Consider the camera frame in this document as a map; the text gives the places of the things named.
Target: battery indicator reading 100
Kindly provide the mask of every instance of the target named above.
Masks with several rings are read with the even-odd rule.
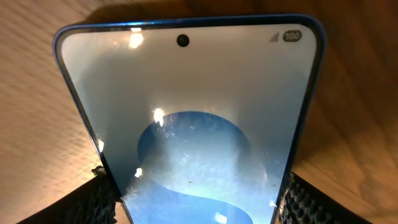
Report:
[[[296,42],[301,39],[301,31],[299,30],[288,30],[284,33],[284,41]]]

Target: wood grain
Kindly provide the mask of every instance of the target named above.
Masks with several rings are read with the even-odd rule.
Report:
[[[54,62],[62,26],[299,12],[328,48],[294,171],[373,223],[398,220],[396,1],[0,1],[0,217],[14,223],[86,182],[99,160]],[[120,222],[126,222],[120,208]]]

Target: phone screen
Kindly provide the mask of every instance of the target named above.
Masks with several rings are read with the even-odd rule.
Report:
[[[268,24],[83,29],[58,54],[135,224],[259,224],[316,53],[307,26]]]

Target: phone bezel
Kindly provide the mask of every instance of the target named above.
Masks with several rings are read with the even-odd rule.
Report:
[[[79,114],[86,126],[86,129],[90,135],[90,139],[94,144],[94,147],[103,163],[106,170],[107,176],[113,188],[116,190],[118,197],[122,200],[123,209],[129,221],[132,223],[132,217],[126,208],[125,203],[121,193],[116,185],[116,181],[112,175],[106,158],[102,152],[98,149],[98,139],[88,121],[87,115],[81,105],[80,99],[77,95],[75,87],[70,79],[67,68],[63,62],[61,54],[61,46],[63,40],[65,40],[69,35],[82,33],[82,32],[108,32],[117,30],[129,30],[130,28],[139,27],[141,29],[169,29],[169,28],[186,28],[186,27],[213,27],[213,26],[248,26],[248,25],[269,25],[269,24],[301,24],[307,26],[314,33],[317,40],[317,50],[315,54],[314,61],[312,63],[312,69],[310,78],[308,79],[307,89],[305,90],[305,96],[303,100],[302,107],[300,109],[300,114],[298,117],[297,126],[294,132],[294,138],[292,145],[290,147],[289,156],[287,159],[284,175],[282,178],[282,183],[280,185],[278,198],[276,205],[279,206],[281,195],[284,193],[287,179],[289,178],[290,171],[292,169],[294,156],[297,152],[300,137],[304,128],[305,120],[307,117],[308,109],[312,96],[315,92],[315,87],[317,85],[318,73],[320,67],[322,66],[322,59],[325,52],[326,46],[326,35],[321,24],[314,18],[302,14],[275,14],[275,15],[253,15],[253,16],[228,16],[228,17],[203,17],[203,18],[186,18],[186,19],[166,19],[166,20],[156,20],[156,21],[135,21],[135,22],[113,22],[113,23],[101,23],[101,24],[75,24],[61,28],[53,39],[53,54],[55,56],[56,63],[62,73],[65,83],[72,95],[72,98],[78,108]],[[276,207],[272,215],[272,222],[275,222],[277,215]]]

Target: wooden surface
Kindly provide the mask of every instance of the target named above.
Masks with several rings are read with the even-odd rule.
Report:
[[[50,205],[91,179],[90,170],[99,163],[52,56],[51,41],[59,28],[87,18],[275,12],[309,14],[328,33],[294,171],[371,222],[397,222],[398,2],[0,2],[1,223],[14,223]],[[126,222],[120,210],[118,217]]]

